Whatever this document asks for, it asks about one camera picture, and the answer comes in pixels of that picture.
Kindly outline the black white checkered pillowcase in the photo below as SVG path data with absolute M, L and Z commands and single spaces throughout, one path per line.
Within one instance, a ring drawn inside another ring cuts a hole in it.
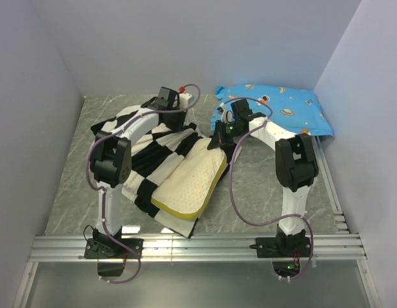
M 126 116 L 134 115 L 139 107 L 136 105 L 125 108 L 115 117 L 94 125 L 91 128 L 94 136 L 102 128 L 109 130 L 116 127 L 117 120 L 124 120 Z M 171 131 L 162 123 L 147 132 L 131 148 L 132 169 L 129 178 L 123 184 L 121 199 L 127 198 L 138 209 L 164 227 L 183 237 L 191 237 L 201 215 L 193 221 L 176 218 L 153 205 L 151 198 L 154 191 L 180 165 L 195 143 L 203 138 L 207 137 L 199 132 L 194 123 L 186 124 L 185 122 L 182 131 Z M 234 149 L 221 150 L 227 155 L 227 167 L 222 174 L 222 179 L 229 170 Z

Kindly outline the cream yellow pillow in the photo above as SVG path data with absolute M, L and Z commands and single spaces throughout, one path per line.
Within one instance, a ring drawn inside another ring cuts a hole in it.
M 180 165 L 154 191 L 151 202 L 172 216 L 193 221 L 206 208 L 227 167 L 220 148 L 208 150 L 210 138 L 199 139 Z

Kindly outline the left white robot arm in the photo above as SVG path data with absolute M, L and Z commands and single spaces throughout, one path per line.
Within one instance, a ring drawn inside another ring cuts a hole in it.
M 187 110 L 197 102 L 185 90 L 161 87 L 158 95 L 142 104 L 134 115 L 117 120 L 116 127 L 102 128 L 95 135 L 86 171 L 89 186 L 98 192 L 98 220 L 92 240 L 108 258 L 117 257 L 125 247 L 119 207 L 123 184 L 132 169 L 131 148 L 159 124 L 175 131 L 184 126 Z

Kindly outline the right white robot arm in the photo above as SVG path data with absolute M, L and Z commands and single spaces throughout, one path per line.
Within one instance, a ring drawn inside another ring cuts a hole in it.
M 291 134 L 262 112 L 253 112 L 249 98 L 233 98 L 222 103 L 217 112 L 214 134 L 208 149 L 233 148 L 230 163 L 234 164 L 244 140 L 252 136 L 275 151 L 275 171 L 283 188 L 281 216 L 271 220 L 277 225 L 275 238 L 261 249 L 268 253 L 292 256 L 302 249 L 313 250 L 313 241 L 306 237 L 311 226 L 305 220 L 306 199 L 319 167 L 307 133 Z

